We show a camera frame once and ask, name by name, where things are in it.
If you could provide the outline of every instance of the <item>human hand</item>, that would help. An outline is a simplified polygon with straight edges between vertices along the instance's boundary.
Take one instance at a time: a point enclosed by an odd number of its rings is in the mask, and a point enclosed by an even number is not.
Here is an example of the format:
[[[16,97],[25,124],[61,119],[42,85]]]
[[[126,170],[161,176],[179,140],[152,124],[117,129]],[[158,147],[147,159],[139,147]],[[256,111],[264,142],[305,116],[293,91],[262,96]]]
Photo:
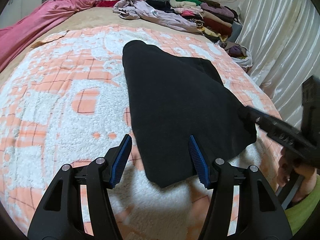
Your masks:
[[[279,160],[279,169],[278,169],[278,184],[281,187],[284,187],[285,184],[288,182],[288,179],[290,178],[289,174],[289,166],[288,162],[285,159],[285,148],[282,149],[281,151],[281,158]],[[314,167],[308,166],[304,163],[302,164],[297,164],[294,167],[294,171],[299,174],[304,176],[304,180],[297,191],[297,193],[294,195],[292,202],[297,203],[301,200],[303,200],[306,196],[308,196],[313,189],[316,186],[317,182],[317,170]]]

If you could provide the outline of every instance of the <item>plaid pattern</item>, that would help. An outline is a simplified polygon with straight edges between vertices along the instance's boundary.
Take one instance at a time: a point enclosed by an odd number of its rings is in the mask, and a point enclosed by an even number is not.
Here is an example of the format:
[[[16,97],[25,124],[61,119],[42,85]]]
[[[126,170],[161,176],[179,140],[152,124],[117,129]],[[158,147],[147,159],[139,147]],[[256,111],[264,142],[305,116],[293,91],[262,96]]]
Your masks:
[[[224,85],[241,102],[261,106],[266,112],[280,116],[271,100],[223,49],[185,35],[108,25],[52,34],[33,45],[34,49],[0,90],[0,200],[24,233],[46,187],[62,164],[71,163],[73,167],[87,165],[94,158],[104,155],[110,147],[118,145],[123,135],[129,133],[133,146],[123,179],[109,192],[123,238],[168,239],[164,233],[169,231],[170,235],[171,227],[174,231],[179,228],[177,239],[198,238],[212,194],[204,189],[198,179],[182,182],[188,189],[188,199],[184,201],[181,214],[177,212],[171,215],[171,219],[156,220],[153,216],[148,217],[153,212],[145,211],[146,207],[156,209],[159,203],[166,201],[173,209],[176,207],[170,198],[162,195],[165,191],[150,185],[145,177],[131,130],[121,61],[124,44],[129,40],[141,39],[176,56],[207,58],[217,68]],[[281,148],[261,130],[258,134],[263,142],[264,154],[255,164],[275,187]],[[132,196],[127,195],[131,187]],[[161,202],[155,203],[156,199],[147,197],[145,188],[149,187]],[[85,188],[81,188],[81,193],[85,210]],[[117,194],[127,196],[126,200],[120,198],[124,202],[119,202]],[[185,194],[177,195],[174,202],[178,203],[184,197]],[[140,206],[134,199],[145,202]],[[230,233],[236,226],[238,199],[236,191]],[[135,216],[140,219],[139,224],[136,219],[130,219]],[[151,219],[153,228],[141,227],[148,225]],[[86,214],[84,226],[86,232],[92,234],[90,218]]]

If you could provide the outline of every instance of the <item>white curtain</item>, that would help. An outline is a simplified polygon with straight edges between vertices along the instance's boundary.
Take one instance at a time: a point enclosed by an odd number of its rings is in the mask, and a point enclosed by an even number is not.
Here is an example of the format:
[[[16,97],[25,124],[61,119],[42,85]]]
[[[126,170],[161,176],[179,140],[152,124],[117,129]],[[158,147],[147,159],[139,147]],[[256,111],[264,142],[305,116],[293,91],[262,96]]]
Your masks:
[[[310,0],[243,0],[237,43],[252,54],[248,73],[282,119],[300,127],[301,84],[320,76],[320,16]]]

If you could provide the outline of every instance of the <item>beige bed sheet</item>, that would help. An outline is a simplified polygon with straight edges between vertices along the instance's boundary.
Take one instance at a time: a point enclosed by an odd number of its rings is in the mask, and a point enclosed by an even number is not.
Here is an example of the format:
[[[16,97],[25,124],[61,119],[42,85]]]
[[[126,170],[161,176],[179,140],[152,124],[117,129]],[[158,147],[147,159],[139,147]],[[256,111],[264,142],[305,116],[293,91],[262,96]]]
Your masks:
[[[182,32],[170,29],[168,27],[160,26],[145,20],[124,20],[119,17],[118,14],[112,12],[112,8],[99,8],[93,7],[89,10],[78,12],[71,16],[69,19],[59,24],[58,26],[52,28],[50,31],[35,40],[30,46],[25,48],[17,57],[12,60],[9,65],[0,73],[0,87],[9,78],[13,70],[18,66],[18,64],[23,60],[26,53],[30,50],[30,47],[37,41],[42,41],[45,37],[53,33],[58,33],[65,30],[81,30],[83,28],[94,28],[98,26],[105,26],[109,24],[121,24],[125,27],[142,27],[151,29],[154,31],[172,33],[172,34],[184,34]],[[194,36],[200,41],[208,42],[209,40],[202,36],[201,34],[185,33],[186,36]]]

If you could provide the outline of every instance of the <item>red cloth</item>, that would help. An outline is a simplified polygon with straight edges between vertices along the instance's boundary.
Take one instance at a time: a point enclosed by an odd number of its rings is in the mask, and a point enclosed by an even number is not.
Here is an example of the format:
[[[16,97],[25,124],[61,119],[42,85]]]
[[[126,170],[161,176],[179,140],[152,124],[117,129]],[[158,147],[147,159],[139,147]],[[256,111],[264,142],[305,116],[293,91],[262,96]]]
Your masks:
[[[0,72],[28,45],[95,0],[47,0],[16,24],[0,29]]]
[[[221,23],[218,23],[212,19],[203,18],[204,20],[204,27],[209,27],[211,30],[220,33],[221,35],[228,35],[231,36],[232,34],[232,28],[231,27],[227,27]]]
[[[96,7],[113,7],[120,0],[108,1],[108,0],[99,0],[96,1]]]

